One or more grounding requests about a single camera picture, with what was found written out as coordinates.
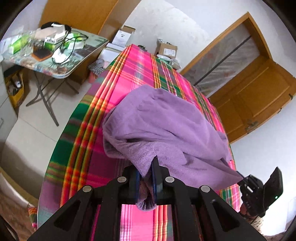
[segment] striped fabric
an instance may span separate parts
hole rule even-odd
[[[193,103],[216,130],[224,132],[216,109],[184,77],[137,46],[129,46],[93,83],[57,142],[42,186],[38,227],[82,186],[106,185],[130,164],[105,155],[102,120],[130,91],[142,84],[166,89]],[[235,169],[234,161],[230,167]],[[239,210],[237,185],[218,193]],[[170,206],[142,212],[136,206],[123,205],[120,240],[173,240]]]
[[[37,208],[36,207],[29,207],[28,208],[30,221],[32,223],[32,227],[34,230],[37,230]]]

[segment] door frame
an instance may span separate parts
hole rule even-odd
[[[217,43],[219,43],[223,38],[225,38],[232,30],[234,30],[240,24],[244,24],[245,27],[250,32],[255,44],[258,47],[260,55],[265,56],[271,60],[272,56],[268,45],[263,37],[262,32],[260,31],[258,25],[255,20],[251,16],[249,12],[240,17],[237,21],[235,21],[231,26],[229,26],[223,33],[221,33],[217,38],[215,38],[206,48],[203,49],[191,62],[180,71],[181,75],[184,75],[187,71],[189,71],[204,55],[206,55]]]

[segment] purple towel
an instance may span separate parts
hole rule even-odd
[[[156,155],[188,186],[220,190],[242,180],[227,164],[232,157],[226,135],[193,104],[163,89],[142,85],[131,91],[107,114],[103,135],[107,156],[130,160],[144,177],[142,210],[154,207],[148,171]]]

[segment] table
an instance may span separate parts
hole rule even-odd
[[[49,99],[53,96],[53,94],[58,90],[58,88],[63,84],[66,83],[74,92],[79,93],[68,81],[67,77],[82,63],[84,62],[90,55],[92,55],[93,52],[101,48],[102,46],[106,45],[108,43],[108,40],[106,38],[100,37],[95,34],[91,34],[82,30],[78,29],[72,29],[73,32],[80,32],[88,36],[89,38],[86,40],[85,46],[83,49],[77,49],[74,50],[70,60],[64,64],[54,64],[52,62],[52,58],[48,58],[44,61],[37,61],[31,56],[23,57],[21,53],[16,54],[9,54],[8,51],[6,51],[3,54],[4,59],[13,62],[14,64],[23,66],[25,68],[31,69],[34,71],[34,75],[37,79],[37,94],[35,98],[33,98],[29,103],[26,104],[26,106],[30,106],[36,102],[36,99],[41,96],[43,103],[45,107],[47,108],[48,113],[50,114],[51,118],[55,122],[57,126],[59,126],[59,123],[54,115],[54,112],[51,108],[51,106],[48,104]],[[71,50],[66,50],[65,55],[69,56],[71,53]],[[51,76],[52,78],[48,80],[47,84],[42,87],[44,84],[45,78],[44,75],[42,75],[42,78],[39,79],[36,75],[36,72],[43,73],[45,75]],[[46,100],[43,95],[43,90],[46,88],[46,86],[53,80],[53,79],[64,79],[60,85],[54,90],[54,92],[49,96],[49,98]]]

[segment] metal screw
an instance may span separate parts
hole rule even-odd
[[[91,191],[91,186],[84,186],[82,188],[82,191],[84,191],[84,192],[90,192]]]
[[[175,180],[175,179],[174,179],[173,177],[166,177],[166,178],[165,178],[165,181],[166,181],[167,183],[172,183],[174,180]]]
[[[208,186],[204,185],[204,186],[201,187],[201,190],[203,192],[209,192],[211,189]]]
[[[119,177],[119,178],[117,178],[117,181],[119,183],[124,183],[126,181],[126,177]]]

